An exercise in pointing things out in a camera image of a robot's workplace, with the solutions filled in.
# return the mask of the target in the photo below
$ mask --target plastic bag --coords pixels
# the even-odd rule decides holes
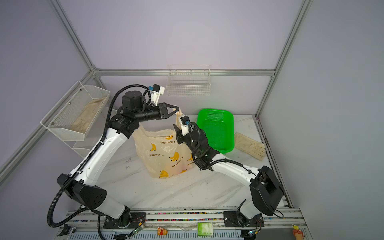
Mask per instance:
[[[176,125],[180,128],[179,117],[176,113]],[[137,155],[144,162],[151,177],[167,178],[183,173],[193,167],[192,153],[184,143],[178,144],[175,130],[165,129],[148,132],[140,124],[133,134]]]

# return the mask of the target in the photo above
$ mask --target green box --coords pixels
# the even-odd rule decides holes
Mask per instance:
[[[197,235],[198,236],[213,236],[214,227],[211,222],[199,222],[197,223]]]
[[[197,116],[197,125],[204,130],[208,144],[220,153],[235,147],[233,114],[225,110],[203,109]]]

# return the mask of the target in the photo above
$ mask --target beige glove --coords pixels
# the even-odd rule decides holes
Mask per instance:
[[[248,153],[260,161],[266,156],[264,144],[238,132],[235,133],[235,148]]]

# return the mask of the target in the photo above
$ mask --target robotic arm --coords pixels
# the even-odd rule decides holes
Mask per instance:
[[[142,87],[145,92],[142,94],[140,91],[128,91],[122,97],[122,106],[117,114],[110,118],[116,98],[130,87]],[[139,127],[139,122],[166,119],[179,111],[177,106],[167,103],[158,104],[159,96],[163,93],[164,87],[156,84],[149,88],[138,84],[130,85],[116,93],[109,107],[106,125],[99,142],[70,174],[61,174],[57,179],[61,189],[48,211],[47,223],[50,227],[59,227],[85,210],[91,210],[102,216],[109,216],[115,223],[114,227],[124,228],[131,223],[133,213],[130,213],[129,208],[113,199],[106,190],[95,184],[117,149]],[[168,113],[168,108],[175,110]],[[272,170],[266,166],[261,169],[249,167],[228,159],[208,145],[205,132],[196,123],[190,122],[187,116],[181,117],[180,120],[181,129],[174,125],[177,142],[187,144],[192,151],[195,164],[200,169],[224,173],[244,185],[250,186],[252,200],[244,201],[240,205],[236,211],[236,224],[240,227],[248,226],[252,218],[260,213],[272,216],[283,196],[283,188]],[[54,223],[53,210],[63,192],[71,199],[84,205],[85,208],[78,210],[59,223]]]

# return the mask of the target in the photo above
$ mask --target white wire basket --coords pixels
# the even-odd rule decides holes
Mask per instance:
[[[78,90],[69,99],[65,106],[59,111],[59,113],[51,120],[50,123],[44,125],[44,118],[41,124],[45,126],[51,133],[58,137],[62,141],[84,141],[88,135],[90,129],[95,123],[95,119],[100,115],[105,104],[108,102],[110,91],[98,88],[96,86],[83,86],[80,82],[76,83]],[[71,126],[75,120],[80,116],[85,105],[87,105],[93,99],[104,98],[99,105],[99,109],[94,116],[91,116],[91,123],[85,132],[77,132],[71,130]]]
[[[209,96],[210,65],[169,65],[169,96]]]

